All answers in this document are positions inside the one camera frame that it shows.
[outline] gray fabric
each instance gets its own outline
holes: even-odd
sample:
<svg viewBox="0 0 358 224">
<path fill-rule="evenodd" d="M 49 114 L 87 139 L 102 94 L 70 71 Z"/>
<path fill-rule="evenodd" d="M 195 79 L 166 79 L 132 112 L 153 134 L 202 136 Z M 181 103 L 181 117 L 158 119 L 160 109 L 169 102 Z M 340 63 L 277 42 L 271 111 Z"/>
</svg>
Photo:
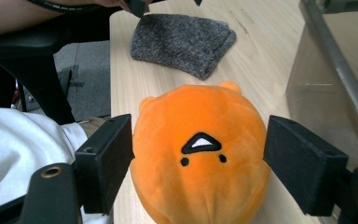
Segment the gray fabric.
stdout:
<svg viewBox="0 0 358 224">
<path fill-rule="evenodd" d="M 144 16 L 131 41 L 131 57 L 207 79 L 236 40 L 223 21 L 184 15 Z"/>
</svg>

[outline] plush toy face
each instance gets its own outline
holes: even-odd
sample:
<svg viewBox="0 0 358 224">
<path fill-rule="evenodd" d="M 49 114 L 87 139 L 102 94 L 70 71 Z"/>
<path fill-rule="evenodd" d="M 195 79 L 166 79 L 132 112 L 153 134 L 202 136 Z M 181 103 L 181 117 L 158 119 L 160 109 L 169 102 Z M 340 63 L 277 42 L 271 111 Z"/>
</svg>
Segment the plush toy face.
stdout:
<svg viewBox="0 0 358 224">
<path fill-rule="evenodd" d="M 131 176 L 159 223 L 246 223 L 269 168 L 266 129 L 233 83 L 183 86 L 146 98 L 133 135 Z"/>
</svg>

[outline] gray carpet floor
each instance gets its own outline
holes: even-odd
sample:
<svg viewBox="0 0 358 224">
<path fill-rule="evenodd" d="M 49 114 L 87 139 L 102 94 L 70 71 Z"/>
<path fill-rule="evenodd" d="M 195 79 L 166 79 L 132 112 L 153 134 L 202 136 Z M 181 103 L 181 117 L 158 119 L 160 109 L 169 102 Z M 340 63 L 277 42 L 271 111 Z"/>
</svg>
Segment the gray carpet floor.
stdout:
<svg viewBox="0 0 358 224">
<path fill-rule="evenodd" d="M 77 121 L 110 114 L 109 52 L 109 41 L 102 41 L 70 44 L 54 55 L 59 73 L 72 71 L 67 99 Z"/>
</svg>

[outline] white cloth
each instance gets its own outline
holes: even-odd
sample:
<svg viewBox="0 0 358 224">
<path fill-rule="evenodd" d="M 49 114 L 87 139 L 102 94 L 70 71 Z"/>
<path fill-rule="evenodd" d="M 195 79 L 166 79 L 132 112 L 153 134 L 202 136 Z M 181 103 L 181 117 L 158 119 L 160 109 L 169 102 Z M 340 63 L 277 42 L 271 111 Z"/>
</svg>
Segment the white cloth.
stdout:
<svg viewBox="0 0 358 224">
<path fill-rule="evenodd" d="M 77 123 L 60 126 L 43 115 L 0 108 L 0 205 L 26 194 L 37 169 L 56 162 L 72 163 L 75 151 L 86 140 Z M 84 221 L 94 219 L 84 217 Z"/>
</svg>

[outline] plush toy ear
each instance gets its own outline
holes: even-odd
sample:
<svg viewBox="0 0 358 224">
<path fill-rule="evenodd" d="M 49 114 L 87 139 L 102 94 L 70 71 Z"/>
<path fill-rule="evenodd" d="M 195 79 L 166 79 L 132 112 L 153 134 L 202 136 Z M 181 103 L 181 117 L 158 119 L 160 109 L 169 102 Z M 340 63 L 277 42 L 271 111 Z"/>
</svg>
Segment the plush toy ear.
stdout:
<svg viewBox="0 0 358 224">
<path fill-rule="evenodd" d="M 156 97 L 154 96 L 148 96 L 142 100 L 142 102 L 139 105 L 139 111 L 142 111 L 146 105 L 148 105 L 150 102 L 152 102 Z"/>
<path fill-rule="evenodd" d="M 222 82 L 219 86 L 224 87 L 224 88 L 226 88 L 226 89 L 229 89 L 229 90 L 232 90 L 232 91 L 235 91 L 235 92 L 241 94 L 241 89 L 240 89 L 240 87 L 239 87 L 237 84 L 235 84 L 234 82 L 229 82 L 229 81 L 227 81 L 227 82 Z"/>
</svg>

